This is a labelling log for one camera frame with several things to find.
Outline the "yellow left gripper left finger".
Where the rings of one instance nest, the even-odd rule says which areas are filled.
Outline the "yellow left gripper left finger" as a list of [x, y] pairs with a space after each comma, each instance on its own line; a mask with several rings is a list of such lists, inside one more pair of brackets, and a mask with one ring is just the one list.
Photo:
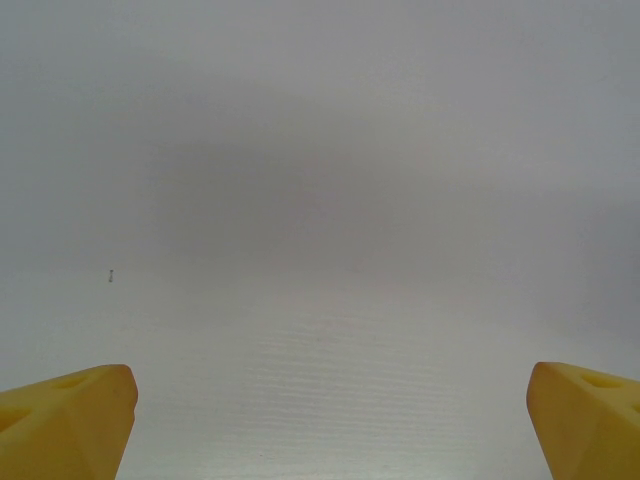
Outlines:
[[1, 393], [3, 479], [114, 479], [135, 421], [131, 368], [103, 365]]

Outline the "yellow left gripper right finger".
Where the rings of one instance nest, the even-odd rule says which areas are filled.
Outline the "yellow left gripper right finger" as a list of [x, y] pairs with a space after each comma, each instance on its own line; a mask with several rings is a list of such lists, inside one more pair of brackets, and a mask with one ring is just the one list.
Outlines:
[[639, 382], [538, 362], [527, 410], [554, 480], [639, 478]]

